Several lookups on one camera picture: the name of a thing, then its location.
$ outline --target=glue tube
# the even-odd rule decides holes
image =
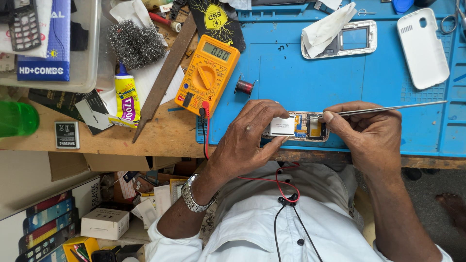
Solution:
[[[115,75],[117,117],[132,121],[136,128],[141,118],[139,98],[134,85],[134,76],[126,72],[126,67],[120,61],[120,73]]]

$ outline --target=blue anti-static mat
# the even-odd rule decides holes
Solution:
[[[461,26],[451,34],[437,31],[449,63],[450,77],[434,87],[417,90],[411,83],[396,29],[403,15],[395,14],[391,3],[355,2],[357,10],[364,8],[377,13],[353,17],[353,21],[371,19],[377,22],[376,51],[315,60],[304,59],[300,49],[301,30],[326,16],[313,8],[314,3],[239,10],[247,48],[241,53],[213,115],[209,143],[218,144],[247,102],[246,94],[233,94],[241,72],[244,80],[257,80],[251,99],[279,101],[287,110],[322,111],[327,106],[353,100],[383,106],[448,100],[448,104],[401,111],[401,153],[466,157],[466,44]],[[454,5],[454,0],[437,0],[431,6],[438,24],[454,13]],[[411,7],[405,14],[415,10]],[[279,51],[280,45],[285,49]],[[197,141],[203,142],[199,118]],[[282,148],[348,151],[335,134],[325,143],[288,141]]]

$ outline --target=bare foot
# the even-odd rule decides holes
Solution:
[[[461,197],[455,194],[443,193],[437,195],[435,199],[453,218],[453,226],[457,228],[459,234],[466,237],[466,205]]]

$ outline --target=sim ejector pin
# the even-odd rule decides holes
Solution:
[[[355,111],[346,111],[346,112],[339,112],[337,114],[344,117],[344,116],[352,116],[352,115],[358,115],[358,114],[364,114],[364,113],[382,112],[382,111],[388,111],[388,110],[396,110],[396,109],[401,109],[401,108],[424,106],[424,105],[446,103],[446,102],[448,102],[448,101],[443,100],[443,101],[428,102],[428,103],[416,103],[416,104],[409,104],[409,105],[400,105],[400,106],[390,106],[390,107],[363,109],[363,110],[355,110]],[[320,118],[322,118],[322,114],[316,115],[316,116],[305,117],[304,119],[320,119]]]
[[[357,16],[360,16],[360,15],[362,15],[362,14],[363,14],[363,15],[367,15],[367,14],[377,14],[377,13],[370,13],[370,12],[368,13],[368,12],[366,11],[366,9],[361,8],[361,9],[357,12]]]

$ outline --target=hand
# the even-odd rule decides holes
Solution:
[[[225,176],[223,182],[226,183],[264,166],[289,139],[287,136],[278,136],[260,147],[260,136],[274,117],[288,118],[289,114],[275,101],[249,100],[228,126],[217,149],[210,156],[206,169]]]
[[[400,173],[401,113],[390,110],[347,117],[336,113],[380,107],[362,101],[341,103],[324,109],[320,120],[343,139],[354,166],[369,177]]]

